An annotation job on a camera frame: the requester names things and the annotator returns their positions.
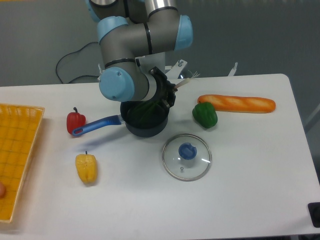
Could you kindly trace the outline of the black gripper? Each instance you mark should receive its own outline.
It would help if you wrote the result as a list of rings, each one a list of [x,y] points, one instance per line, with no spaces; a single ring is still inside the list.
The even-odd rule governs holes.
[[[151,100],[161,100],[165,108],[173,107],[176,101],[176,92],[178,91],[176,85],[171,83],[167,76],[156,66],[149,73],[156,82],[156,91]]]

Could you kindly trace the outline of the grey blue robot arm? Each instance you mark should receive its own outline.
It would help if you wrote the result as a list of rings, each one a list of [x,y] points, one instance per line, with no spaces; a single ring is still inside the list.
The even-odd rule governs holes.
[[[174,0],[87,0],[97,22],[104,70],[101,94],[117,102],[165,100],[173,104],[175,88],[156,66],[142,70],[138,58],[191,46],[193,26]]]

